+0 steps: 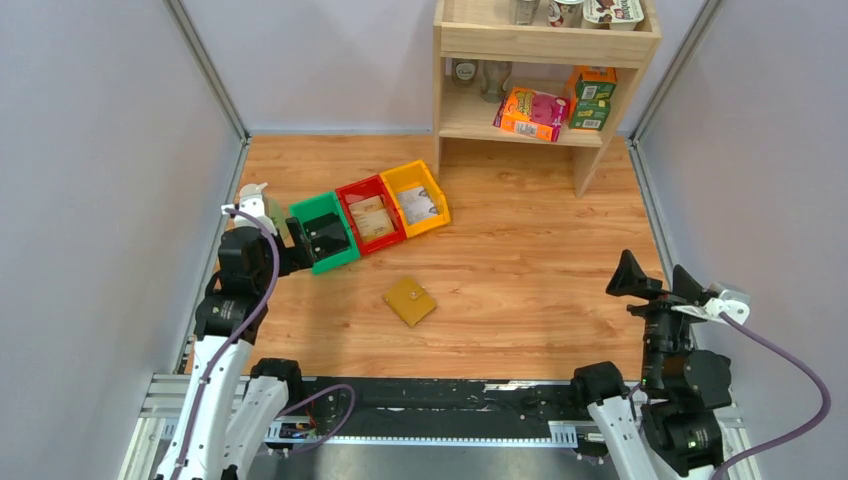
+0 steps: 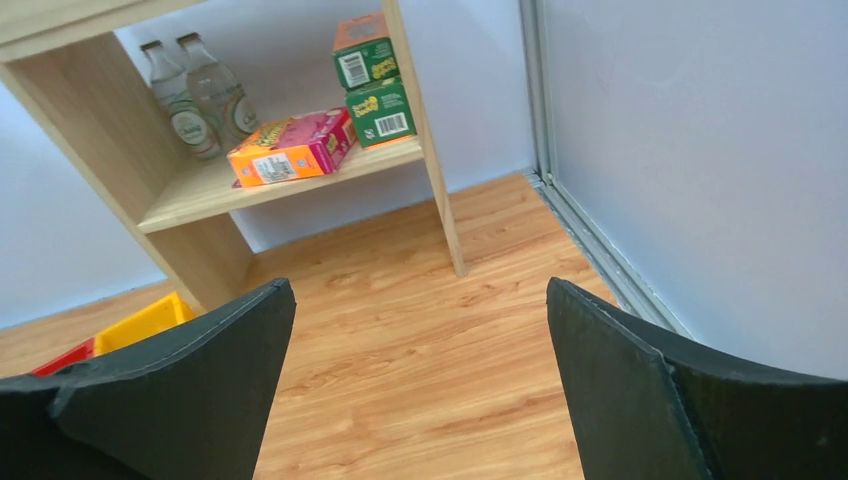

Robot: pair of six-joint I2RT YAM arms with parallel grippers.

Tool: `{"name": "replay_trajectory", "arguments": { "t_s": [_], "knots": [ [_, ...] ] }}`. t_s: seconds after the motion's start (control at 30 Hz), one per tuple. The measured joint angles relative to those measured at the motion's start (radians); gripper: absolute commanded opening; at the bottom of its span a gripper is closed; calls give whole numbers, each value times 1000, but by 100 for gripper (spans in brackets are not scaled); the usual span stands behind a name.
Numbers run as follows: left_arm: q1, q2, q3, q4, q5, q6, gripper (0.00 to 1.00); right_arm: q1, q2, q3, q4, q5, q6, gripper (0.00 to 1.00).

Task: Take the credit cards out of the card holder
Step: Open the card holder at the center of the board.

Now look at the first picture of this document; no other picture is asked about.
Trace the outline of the beige cards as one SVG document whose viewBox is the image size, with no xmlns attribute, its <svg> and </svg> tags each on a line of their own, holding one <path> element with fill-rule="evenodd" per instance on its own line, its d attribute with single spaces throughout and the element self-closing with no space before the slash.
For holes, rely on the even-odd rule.
<svg viewBox="0 0 848 480">
<path fill-rule="evenodd" d="M 395 232 L 389 211 L 380 196 L 372 196 L 349 205 L 359 236 L 370 243 Z"/>
</svg>

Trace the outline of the yellow leather card holder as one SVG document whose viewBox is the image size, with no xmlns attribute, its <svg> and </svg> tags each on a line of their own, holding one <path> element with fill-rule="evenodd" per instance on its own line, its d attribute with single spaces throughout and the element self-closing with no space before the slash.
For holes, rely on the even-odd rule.
<svg viewBox="0 0 848 480">
<path fill-rule="evenodd" d="M 437 308 L 435 299 L 411 277 L 398 280 L 382 298 L 409 327 L 416 326 Z"/>
</svg>

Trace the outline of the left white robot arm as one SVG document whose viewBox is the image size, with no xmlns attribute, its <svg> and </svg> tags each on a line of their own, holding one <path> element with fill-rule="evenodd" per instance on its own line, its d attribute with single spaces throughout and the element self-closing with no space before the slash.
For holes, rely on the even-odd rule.
<svg viewBox="0 0 848 480">
<path fill-rule="evenodd" d="M 302 388 L 293 360 L 263 358 L 251 369 L 241 403 L 237 387 L 256 344 L 278 277 L 309 269 L 298 220 L 268 240 L 248 220 L 226 231 L 218 248 L 219 268 L 195 311 L 194 358 L 177 427 L 156 479 L 245 479 L 274 417 L 292 390 Z"/>
</svg>

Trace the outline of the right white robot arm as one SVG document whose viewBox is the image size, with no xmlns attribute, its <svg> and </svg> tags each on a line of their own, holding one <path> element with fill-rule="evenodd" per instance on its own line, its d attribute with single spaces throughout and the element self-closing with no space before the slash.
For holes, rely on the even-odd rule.
<svg viewBox="0 0 848 480">
<path fill-rule="evenodd" d="M 746 320 L 746 301 L 730 290 L 701 286 L 682 266 L 664 289 L 625 250 L 606 288 L 615 297 L 641 304 L 628 312 L 643 319 L 641 390 L 636 406 L 619 369 L 601 362 L 575 369 L 572 384 L 603 436 L 622 479 L 706 479 L 724 461 L 723 437 L 715 416 L 731 405 L 731 361 L 698 350 L 691 326 L 722 322 L 724 315 Z"/>
</svg>

